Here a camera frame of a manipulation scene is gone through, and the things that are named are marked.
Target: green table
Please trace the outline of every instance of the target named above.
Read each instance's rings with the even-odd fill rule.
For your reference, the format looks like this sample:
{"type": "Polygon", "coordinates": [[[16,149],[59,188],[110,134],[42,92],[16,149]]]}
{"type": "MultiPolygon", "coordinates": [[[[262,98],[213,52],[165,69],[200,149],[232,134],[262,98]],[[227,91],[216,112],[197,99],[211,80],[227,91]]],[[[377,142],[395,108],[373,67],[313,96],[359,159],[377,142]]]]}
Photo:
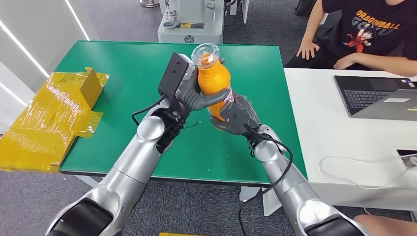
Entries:
{"type": "MultiPolygon", "coordinates": [[[[158,99],[157,86],[172,52],[191,55],[194,44],[87,42],[74,44],[56,71],[95,71],[110,78],[93,110],[104,115],[92,138],[78,138],[60,167],[66,174],[104,176],[136,132],[130,115],[158,99]]],[[[252,101],[262,123],[271,126],[294,153],[306,176],[297,128],[276,46],[219,45],[232,75],[232,88],[252,101]]],[[[192,112],[153,178],[268,183],[262,165],[249,154],[243,136],[216,130],[207,110],[192,112]]]]}

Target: black wire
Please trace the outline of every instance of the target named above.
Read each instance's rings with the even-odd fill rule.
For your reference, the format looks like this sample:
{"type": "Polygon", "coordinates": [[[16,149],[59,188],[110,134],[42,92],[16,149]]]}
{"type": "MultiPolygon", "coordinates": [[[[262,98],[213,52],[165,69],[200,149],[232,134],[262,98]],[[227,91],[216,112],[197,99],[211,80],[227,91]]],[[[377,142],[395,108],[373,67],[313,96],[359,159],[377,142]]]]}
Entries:
{"type": "Polygon", "coordinates": [[[182,129],[188,129],[188,128],[194,127],[194,126],[196,126],[199,123],[201,123],[201,121],[198,121],[198,122],[196,122],[196,123],[194,123],[194,124],[192,124],[190,126],[187,126],[187,127],[182,128],[182,129]]]}
{"type": "Polygon", "coordinates": [[[149,111],[149,110],[150,110],[150,109],[152,109],[154,106],[156,106],[156,105],[158,105],[160,102],[162,102],[162,100],[164,100],[164,98],[165,98],[165,95],[162,95],[162,96],[158,99],[158,101],[156,101],[156,102],[155,102],[155,103],[153,103],[152,105],[150,105],[150,106],[146,107],[145,109],[142,109],[142,110],[140,110],[140,111],[138,111],[138,112],[134,112],[134,113],[132,114],[132,120],[135,122],[135,124],[136,124],[136,125],[139,125],[139,122],[136,120],[135,115],[138,115],[138,114],[140,114],[140,113],[143,113],[143,112],[149,111]]]}
{"type": "Polygon", "coordinates": [[[239,216],[239,224],[240,224],[240,227],[242,228],[242,232],[243,232],[243,236],[246,236],[246,231],[245,231],[245,228],[243,227],[243,222],[242,222],[242,216],[241,216],[241,213],[242,213],[242,208],[246,205],[246,204],[248,204],[249,202],[251,202],[251,201],[253,201],[253,200],[255,200],[255,199],[257,199],[258,197],[260,197],[260,196],[262,196],[262,195],[264,195],[265,193],[267,193],[268,191],[270,191],[271,189],[273,189],[279,182],[281,182],[283,179],[284,179],[284,177],[285,177],[285,175],[287,174],[287,172],[290,170],[290,168],[291,168],[291,165],[292,165],[292,163],[293,163],[293,153],[291,152],[291,150],[285,145],[285,144],[283,144],[282,142],[280,142],[280,141],[278,141],[278,140],[275,140],[275,139],[273,139],[273,138],[271,138],[271,137],[268,137],[268,136],[266,136],[266,135],[264,135],[264,134],[260,134],[260,133],[258,133],[256,130],[254,130],[254,129],[252,129],[251,127],[249,127],[249,125],[247,125],[246,126],[252,133],[254,133],[254,134],[256,134],[256,135],[258,135],[259,137],[261,137],[261,138],[263,138],[263,139],[265,139],[265,140],[269,140],[269,141],[273,141],[274,143],[276,143],[277,145],[281,145],[281,146],[283,146],[287,151],[288,151],[288,154],[290,155],[290,158],[289,158],[289,162],[288,162],[288,165],[287,165],[287,167],[285,168],[285,170],[284,170],[284,172],[282,173],[282,175],[277,179],[277,181],[275,181],[273,184],[271,184],[271,186],[269,186],[267,189],[265,189],[264,191],[259,191],[254,197],[252,197],[252,198],[250,198],[249,200],[247,200],[246,202],[244,202],[244,203],[242,203],[241,205],[240,205],[240,207],[239,207],[239,212],[238,212],[238,216],[239,216]]]}

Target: clear plastic lid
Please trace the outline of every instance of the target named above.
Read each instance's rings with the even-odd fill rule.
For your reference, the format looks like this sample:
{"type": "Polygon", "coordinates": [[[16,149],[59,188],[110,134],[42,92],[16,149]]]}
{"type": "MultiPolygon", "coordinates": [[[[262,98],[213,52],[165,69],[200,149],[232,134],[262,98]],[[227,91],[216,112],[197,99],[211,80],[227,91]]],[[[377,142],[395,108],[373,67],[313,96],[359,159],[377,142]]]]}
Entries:
{"type": "Polygon", "coordinates": [[[215,44],[203,43],[198,45],[191,54],[193,62],[201,68],[210,68],[220,58],[220,50],[215,44]]]}

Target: black t-shirt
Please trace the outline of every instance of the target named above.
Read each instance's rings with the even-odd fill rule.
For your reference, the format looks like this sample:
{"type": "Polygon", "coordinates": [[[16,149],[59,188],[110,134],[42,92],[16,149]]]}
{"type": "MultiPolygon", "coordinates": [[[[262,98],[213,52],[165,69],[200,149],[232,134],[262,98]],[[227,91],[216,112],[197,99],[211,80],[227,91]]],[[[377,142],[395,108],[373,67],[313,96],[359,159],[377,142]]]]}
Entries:
{"type": "Polygon", "coordinates": [[[358,52],[386,56],[404,43],[402,56],[417,60],[417,0],[323,0],[323,10],[342,10],[339,23],[319,36],[337,59],[358,52]]]}

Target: floor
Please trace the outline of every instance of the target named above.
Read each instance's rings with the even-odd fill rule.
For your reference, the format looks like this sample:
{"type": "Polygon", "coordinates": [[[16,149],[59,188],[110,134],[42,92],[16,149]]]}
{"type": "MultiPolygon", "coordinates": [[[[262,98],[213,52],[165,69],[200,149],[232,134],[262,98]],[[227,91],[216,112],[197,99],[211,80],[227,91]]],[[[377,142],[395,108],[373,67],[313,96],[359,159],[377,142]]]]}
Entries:
{"type": "MultiPolygon", "coordinates": [[[[140,7],[138,0],[81,0],[100,38],[112,41],[158,40],[159,8],[140,7]]],[[[296,52],[306,19],[294,14],[297,0],[253,0],[247,25],[239,8],[226,17],[224,43],[279,45],[283,62],[296,52]]],[[[337,21],[330,16],[324,28],[337,21]]],[[[41,236],[49,221],[65,205],[89,190],[74,176],[0,172],[1,235],[41,236]]],[[[157,236],[159,232],[205,236],[241,235],[238,224],[239,187],[151,181],[133,210],[126,236],[157,236]]],[[[338,207],[349,217],[364,214],[357,207],[338,207]]],[[[410,220],[406,211],[369,209],[371,214],[410,220]]],[[[248,235],[292,236],[294,232],[280,209],[263,217],[262,202],[242,213],[248,235]]]]}

